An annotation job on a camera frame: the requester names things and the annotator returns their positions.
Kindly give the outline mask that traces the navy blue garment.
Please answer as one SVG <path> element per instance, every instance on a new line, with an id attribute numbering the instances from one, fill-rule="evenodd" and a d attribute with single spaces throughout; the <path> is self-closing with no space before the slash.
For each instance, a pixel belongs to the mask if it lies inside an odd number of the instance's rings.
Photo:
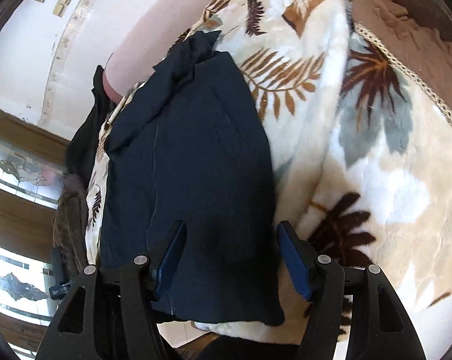
<path id="1" fill-rule="evenodd" d="M 284 322 L 267 135 L 218 33 L 174 46 L 114 120 L 100 261 L 148 253 L 184 221 L 187 242 L 155 309 L 201 323 Z"/>

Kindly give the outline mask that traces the brown fuzzy blanket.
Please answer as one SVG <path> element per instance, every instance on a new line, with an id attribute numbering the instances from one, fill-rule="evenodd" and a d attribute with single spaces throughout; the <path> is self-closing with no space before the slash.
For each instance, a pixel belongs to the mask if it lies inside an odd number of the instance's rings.
<path id="1" fill-rule="evenodd" d="M 75 278 L 88 265 L 85 230 L 88 207 L 83 180 L 65 175 L 52 222 L 52 243 L 66 257 L 69 276 Z"/>

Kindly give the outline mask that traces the wooden glass door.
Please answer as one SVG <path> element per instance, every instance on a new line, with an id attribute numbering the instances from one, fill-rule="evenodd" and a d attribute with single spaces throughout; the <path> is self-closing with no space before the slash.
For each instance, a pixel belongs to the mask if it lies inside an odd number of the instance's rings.
<path id="1" fill-rule="evenodd" d="M 58 306 L 48 288 L 66 144 L 0 110 L 0 333 L 28 357 Z"/>

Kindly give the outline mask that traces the black garment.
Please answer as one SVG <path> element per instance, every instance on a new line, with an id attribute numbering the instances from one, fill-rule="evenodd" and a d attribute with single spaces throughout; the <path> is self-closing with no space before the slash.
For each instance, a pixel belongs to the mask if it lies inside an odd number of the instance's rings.
<path id="1" fill-rule="evenodd" d="M 103 76 L 104 68 L 98 65 L 92 79 L 94 105 L 70 141 L 65 154 L 66 174 L 81 178 L 84 189 L 91 180 L 100 128 L 116 107 L 106 94 Z"/>

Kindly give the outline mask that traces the pink cylindrical bolster cushion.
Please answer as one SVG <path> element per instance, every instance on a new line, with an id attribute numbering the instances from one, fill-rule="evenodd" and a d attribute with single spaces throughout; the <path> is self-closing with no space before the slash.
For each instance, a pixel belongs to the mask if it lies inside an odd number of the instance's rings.
<path id="1" fill-rule="evenodd" d="M 213 0 L 158 0 L 137 21 L 110 56 L 103 72 L 109 99 L 118 103 L 135 83 L 150 76 L 179 35 Z"/>

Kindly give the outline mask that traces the tan ruffled sofa cover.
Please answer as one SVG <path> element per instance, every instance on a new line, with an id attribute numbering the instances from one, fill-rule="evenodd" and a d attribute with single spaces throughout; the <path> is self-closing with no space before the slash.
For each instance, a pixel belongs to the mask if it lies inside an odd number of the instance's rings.
<path id="1" fill-rule="evenodd" d="M 410 72 L 452 127 L 452 8 L 445 0 L 349 0 L 354 24 Z"/>

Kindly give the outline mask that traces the beige wall switch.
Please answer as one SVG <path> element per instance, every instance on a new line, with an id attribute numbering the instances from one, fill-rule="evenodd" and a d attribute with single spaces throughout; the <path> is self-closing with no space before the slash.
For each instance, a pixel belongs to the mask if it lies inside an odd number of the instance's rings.
<path id="1" fill-rule="evenodd" d="M 72 0 L 58 0 L 52 13 L 57 17 L 63 17 L 66 8 L 68 8 L 71 1 Z"/>

